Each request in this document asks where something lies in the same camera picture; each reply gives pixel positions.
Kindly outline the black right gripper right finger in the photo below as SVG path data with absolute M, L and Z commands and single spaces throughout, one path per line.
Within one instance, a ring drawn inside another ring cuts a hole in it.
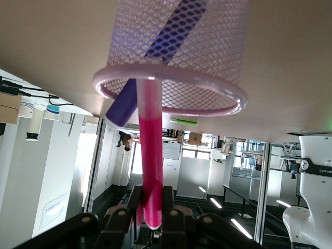
M 195 229 L 189 207 L 174 205 L 173 189 L 163 187 L 161 248 L 188 248 L 187 231 Z

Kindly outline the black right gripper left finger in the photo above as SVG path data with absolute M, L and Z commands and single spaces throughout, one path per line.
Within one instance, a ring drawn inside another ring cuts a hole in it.
M 110 207 L 99 221 L 94 248 L 133 248 L 143 218 L 143 186 L 133 187 L 127 204 Z

